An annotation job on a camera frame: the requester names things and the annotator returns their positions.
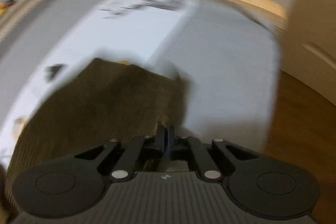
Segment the grey bed sheet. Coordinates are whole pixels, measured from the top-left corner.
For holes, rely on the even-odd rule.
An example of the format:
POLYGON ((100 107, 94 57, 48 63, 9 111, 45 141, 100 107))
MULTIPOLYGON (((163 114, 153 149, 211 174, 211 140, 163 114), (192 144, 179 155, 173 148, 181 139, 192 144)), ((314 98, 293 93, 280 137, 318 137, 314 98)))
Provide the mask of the grey bed sheet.
POLYGON ((259 151, 266 142, 280 70, 270 23, 239 5, 199 0, 154 65, 191 82, 183 127, 202 141, 222 138, 259 151))

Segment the dark olive corduroy pants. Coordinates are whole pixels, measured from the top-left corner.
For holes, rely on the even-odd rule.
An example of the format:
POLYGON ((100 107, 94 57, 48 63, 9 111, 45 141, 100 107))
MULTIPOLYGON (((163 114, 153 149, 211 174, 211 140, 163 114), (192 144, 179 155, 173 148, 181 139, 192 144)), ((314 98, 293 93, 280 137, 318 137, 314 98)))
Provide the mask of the dark olive corduroy pants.
POLYGON ((58 88, 23 128, 7 169, 4 204, 18 213, 12 194, 17 175, 43 161, 116 138, 151 135, 158 125, 179 126, 189 82, 173 64, 168 76, 136 65, 94 59, 58 88))

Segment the white printed deer mat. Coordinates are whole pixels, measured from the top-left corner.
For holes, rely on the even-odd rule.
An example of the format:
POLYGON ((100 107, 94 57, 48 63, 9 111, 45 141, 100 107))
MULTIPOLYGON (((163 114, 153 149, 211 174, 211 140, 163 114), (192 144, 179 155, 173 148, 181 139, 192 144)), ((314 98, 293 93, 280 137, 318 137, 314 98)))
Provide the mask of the white printed deer mat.
POLYGON ((154 65, 199 0, 41 0, 1 42, 1 165, 42 102, 93 59, 154 65))

